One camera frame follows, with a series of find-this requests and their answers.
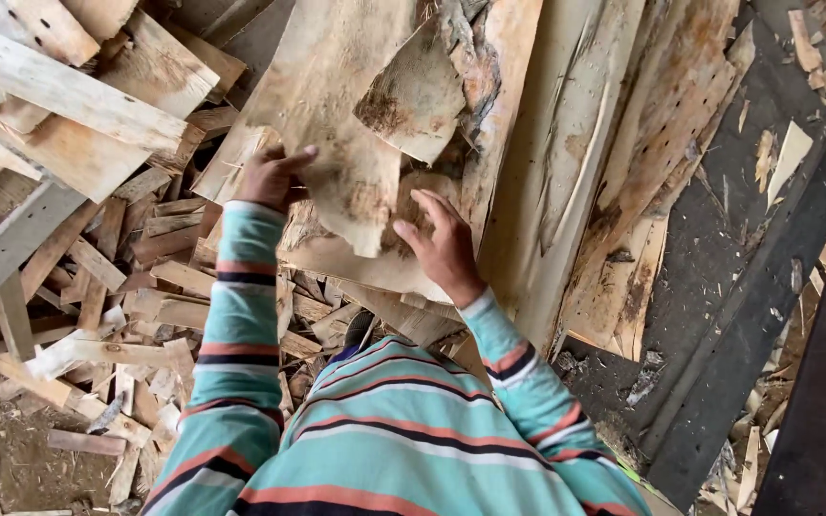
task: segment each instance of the shoe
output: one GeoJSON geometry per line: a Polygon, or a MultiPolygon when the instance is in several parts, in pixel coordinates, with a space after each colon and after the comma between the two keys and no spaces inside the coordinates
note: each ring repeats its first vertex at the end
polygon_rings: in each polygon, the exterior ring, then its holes
{"type": "Polygon", "coordinates": [[[368,328],[374,321],[374,314],[366,309],[362,309],[352,318],[349,327],[346,329],[346,336],[343,339],[343,349],[350,349],[359,346],[359,351],[368,347],[372,342],[372,336],[368,335],[368,340],[363,342],[368,334],[368,328]]]}

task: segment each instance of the person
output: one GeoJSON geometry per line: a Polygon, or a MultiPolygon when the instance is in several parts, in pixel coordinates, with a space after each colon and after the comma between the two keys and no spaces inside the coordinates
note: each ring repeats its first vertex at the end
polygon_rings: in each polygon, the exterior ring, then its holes
{"type": "Polygon", "coordinates": [[[411,195],[431,236],[393,229],[476,337],[501,407],[451,360],[388,336],[331,360],[283,428],[275,250],[316,155],[260,151],[225,205],[196,384],[143,514],[648,515],[477,274],[466,222],[428,190],[411,195]]]}

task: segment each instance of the dirt ground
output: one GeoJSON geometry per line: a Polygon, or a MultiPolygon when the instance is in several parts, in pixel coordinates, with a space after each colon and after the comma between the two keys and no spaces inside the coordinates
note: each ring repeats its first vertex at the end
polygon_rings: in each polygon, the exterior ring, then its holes
{"type": "Polygon", "coordinates": [[[106,484],[117,465],[116,457],[47,446],[51,428],[85,431],[87,423],[50,407],[25,415],[16,400],[0,399],[2,511],[71,509],[74,500],[82,499],[96,508],[109,507],[106,484]]]}

